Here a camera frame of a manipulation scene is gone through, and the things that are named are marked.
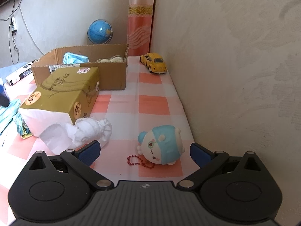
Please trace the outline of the blue patterned cloth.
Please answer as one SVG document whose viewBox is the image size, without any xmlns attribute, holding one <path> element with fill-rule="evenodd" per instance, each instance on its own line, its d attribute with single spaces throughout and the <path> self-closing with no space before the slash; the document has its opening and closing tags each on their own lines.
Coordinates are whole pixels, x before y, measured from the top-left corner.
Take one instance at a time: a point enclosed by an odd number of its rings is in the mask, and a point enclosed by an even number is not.
<svg viewBox="0 0 301 226">
<path fill-rule="evenodd" d="M 13 117 L 13 121 L 16 124 L 17 132 L 22 139 L 27 139 L 32 136 L 32 133 L 24 120 L 22 119 L 20 113 L 16 113 Z"/>
</svg>

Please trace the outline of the blue desk globe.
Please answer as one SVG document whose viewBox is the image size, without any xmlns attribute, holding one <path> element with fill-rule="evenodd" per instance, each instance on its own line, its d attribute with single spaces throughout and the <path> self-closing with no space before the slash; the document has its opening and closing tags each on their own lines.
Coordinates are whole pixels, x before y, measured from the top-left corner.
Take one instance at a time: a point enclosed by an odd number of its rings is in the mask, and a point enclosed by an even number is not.
<svg viewBox="0 0 301 226">
<path fill-rule="evenodd" d="M 93 44 L 107 44 L 113 37 L 113 28 L 108 21 L 98 19 L 89 26 L 87 36 Z"/>
</svg>

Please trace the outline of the black white book box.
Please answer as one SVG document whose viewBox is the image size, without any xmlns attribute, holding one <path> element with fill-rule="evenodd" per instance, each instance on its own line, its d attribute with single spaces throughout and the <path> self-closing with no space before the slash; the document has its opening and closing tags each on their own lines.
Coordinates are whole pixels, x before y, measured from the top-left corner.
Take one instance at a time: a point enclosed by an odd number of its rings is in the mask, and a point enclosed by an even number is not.
<svg viewBox="0 0 301 226">
<path fill-rule="evenodd" d="M 26 76 L 32 73 L 32 65 L 36 62 L 36 60 L 24 63 L 22 66 L 17 66 L 17 69 L 12 71 L 8 76 L 5 77 L 6 82 L 13 86 Z"/>
</svg>

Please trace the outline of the gold tissue pack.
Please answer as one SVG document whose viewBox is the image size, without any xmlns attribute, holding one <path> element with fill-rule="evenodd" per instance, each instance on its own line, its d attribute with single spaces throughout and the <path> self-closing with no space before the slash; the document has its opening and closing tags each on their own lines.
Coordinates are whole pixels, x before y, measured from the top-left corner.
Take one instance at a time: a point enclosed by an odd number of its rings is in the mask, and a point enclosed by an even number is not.
<svg viewBox="0 0 301 226">
<path fill-rule="evenodd" d="M 19 113 L 53 153 L 89 143 L 76 121 L 89 117 L 100 88 L 96 67 L 59 68 L 24 101 Z"/>
</svg>

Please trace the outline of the blue white plush toy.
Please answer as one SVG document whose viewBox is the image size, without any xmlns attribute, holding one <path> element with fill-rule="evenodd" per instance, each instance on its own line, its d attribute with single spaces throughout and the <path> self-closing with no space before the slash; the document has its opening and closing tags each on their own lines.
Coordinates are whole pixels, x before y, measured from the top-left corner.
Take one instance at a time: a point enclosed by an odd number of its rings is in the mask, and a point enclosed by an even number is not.
<svg viewBox="0 0 301 226">
<path fill-rule="evenodd" d="M 173 165 L 185 152 L 181 130 L 172 125 L 161 125 L 138 135 L 138 154 L 160 165 Z"/>
</svg>

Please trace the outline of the light blue folded cloth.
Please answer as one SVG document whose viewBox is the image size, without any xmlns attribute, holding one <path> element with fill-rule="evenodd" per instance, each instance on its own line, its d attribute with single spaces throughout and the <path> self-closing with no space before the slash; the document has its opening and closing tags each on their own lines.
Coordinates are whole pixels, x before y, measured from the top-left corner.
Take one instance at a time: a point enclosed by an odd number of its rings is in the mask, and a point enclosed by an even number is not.
<svg viewBox="0 0 301 226">
<path fill-rule="evenodd" d="M 21 105 L 20 99 L 12 100 L 8 107 L 1 106 L 0 108 L 0 133 L 2 133 L 5 128 L 10 124 L 13 117 L 19 110 Z"/>
</svg>

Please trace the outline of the beige drawstring cloth bag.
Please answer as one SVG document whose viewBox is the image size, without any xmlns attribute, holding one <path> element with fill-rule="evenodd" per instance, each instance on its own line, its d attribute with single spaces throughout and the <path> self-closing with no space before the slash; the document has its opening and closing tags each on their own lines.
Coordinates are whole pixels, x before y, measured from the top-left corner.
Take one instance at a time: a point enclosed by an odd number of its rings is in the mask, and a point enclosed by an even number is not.
<svg viewBox="0 0 301 226">
<path fill-rule="evenodd" d="M 123 62 L 123 57 L 120 55 L 115 55 L 110 58 L 102 58 L 96 60 L 96 63 L 118 63 L 118 62 Z"/>
</svg>

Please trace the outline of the yellow toy car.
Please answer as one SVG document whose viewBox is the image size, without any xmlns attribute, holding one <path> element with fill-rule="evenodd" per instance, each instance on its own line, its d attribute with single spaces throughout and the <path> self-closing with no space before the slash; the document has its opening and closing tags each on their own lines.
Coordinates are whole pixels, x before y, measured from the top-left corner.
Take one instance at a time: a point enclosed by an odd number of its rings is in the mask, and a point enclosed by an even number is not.
<svg viewBox="0 0 301 226">
<path fill-rule="evenodd" d="M 167 66 L 163 58 L 158 53 L 147 53 L 140 56 L 142 63 L 150 73 L 164 74 L 167 73 Z"/>
</svg>

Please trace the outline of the brown cardboard box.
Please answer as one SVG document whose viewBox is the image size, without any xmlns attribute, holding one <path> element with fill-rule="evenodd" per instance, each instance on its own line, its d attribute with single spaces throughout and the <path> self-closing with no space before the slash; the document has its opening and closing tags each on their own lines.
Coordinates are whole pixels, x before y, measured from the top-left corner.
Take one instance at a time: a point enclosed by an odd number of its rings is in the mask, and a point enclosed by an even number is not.
<svg viewBox="0 0 301 226">
<path fill-rule="evenodd" d="M 80 64 L 80 67 L 97 67 L 99 70 L 99 82 L 101 90 L 124 90 L 128 66 L 128 45 L 124 44 L 93 44 L 72 47 L 59 47 L 51 50 L 38 61 L 31 69 L 36 85 L 40 85 L 52 71 L 63 66 L 63 56 L 66 52 L 87 56 L 88 63 Z M 110 58 L 115 55 L 123 57 L 123 62 L 96 63 L 96 60 Z"/>
</svg>

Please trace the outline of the crumpled white tissue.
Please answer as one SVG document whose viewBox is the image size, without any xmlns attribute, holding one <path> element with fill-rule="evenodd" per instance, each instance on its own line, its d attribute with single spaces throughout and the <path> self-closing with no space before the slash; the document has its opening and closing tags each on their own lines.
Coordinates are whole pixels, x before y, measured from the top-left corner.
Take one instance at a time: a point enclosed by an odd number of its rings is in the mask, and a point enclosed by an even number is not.
<svg viewBox="0 0 301 226">
<path fill-rule="evenodd" d="M 75 124 L 59 123 L 47 127 L 39 136 L 55 155 L 65 150 L 77 150 L 92 141 L 104 147 L 112 134 L 112 125 L 107 119 L 80 118 Z"/>
</svg>

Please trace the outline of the blue bedsheet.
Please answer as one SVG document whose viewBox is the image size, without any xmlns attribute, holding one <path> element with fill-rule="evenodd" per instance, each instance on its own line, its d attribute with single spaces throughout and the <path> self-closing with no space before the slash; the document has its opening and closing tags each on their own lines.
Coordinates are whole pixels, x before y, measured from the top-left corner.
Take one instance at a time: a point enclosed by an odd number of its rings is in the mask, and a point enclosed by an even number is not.
<svg viewBox="0 0 301 226">
<path fill-rule="evenodd" d="M 2 67 L 0 68 L 0 78 L 5 81 L 5 78 L 10 75 L 11 73 L 15 72 L 19 68 L 22 68 L 24 65 L 26 65 L 27 62 L 21 62 L 17 64 L 13 64 L 10 66 Z"/>
</svg>

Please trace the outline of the pink patterned curtain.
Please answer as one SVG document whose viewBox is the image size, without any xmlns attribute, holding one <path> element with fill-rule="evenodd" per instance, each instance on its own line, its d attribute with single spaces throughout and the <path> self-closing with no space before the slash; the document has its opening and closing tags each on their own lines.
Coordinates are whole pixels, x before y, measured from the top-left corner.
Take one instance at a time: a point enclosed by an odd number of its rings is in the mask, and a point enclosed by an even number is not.
<svg viewBox="0 0 301 226">
<path fill-rule="evenodd" d="M 140 56 L 150 48 L 154 0 L 129 0 L 128 55 Z"/>
</svg>

